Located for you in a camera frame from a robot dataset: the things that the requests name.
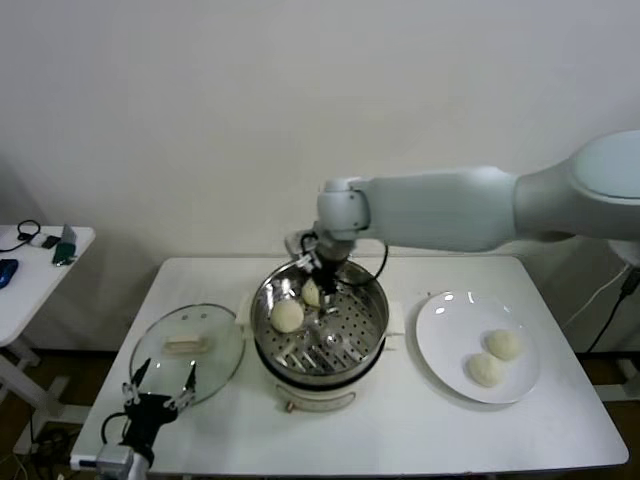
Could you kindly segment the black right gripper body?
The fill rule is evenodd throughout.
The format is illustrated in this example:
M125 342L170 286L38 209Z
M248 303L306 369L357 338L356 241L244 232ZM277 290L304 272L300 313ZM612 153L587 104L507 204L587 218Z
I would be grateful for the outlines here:
M345 262L344 256L326 256L323 252L314 252L313 280L322 295L336 293L338 271Z

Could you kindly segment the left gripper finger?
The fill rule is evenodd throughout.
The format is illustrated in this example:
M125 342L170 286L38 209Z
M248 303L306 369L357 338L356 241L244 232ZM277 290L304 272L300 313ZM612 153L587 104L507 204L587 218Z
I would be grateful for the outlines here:
M122 394L124 396L124 404L132 405L140 402L139 387L146 375L151 363L151 359L147 358L145 362L135 371L129 382L122 384Z
M166 402L168 408L187 408L196 396L196 369L197 363L192 360L187 380L181 391Z

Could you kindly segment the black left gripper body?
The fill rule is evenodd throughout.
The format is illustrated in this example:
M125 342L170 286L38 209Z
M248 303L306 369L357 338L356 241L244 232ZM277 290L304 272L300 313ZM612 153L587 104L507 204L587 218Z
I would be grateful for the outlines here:
M135 451L151 451L160 429L177 419L177 408L170 396L141 394L138 403L125 407L130 421L123 444Z

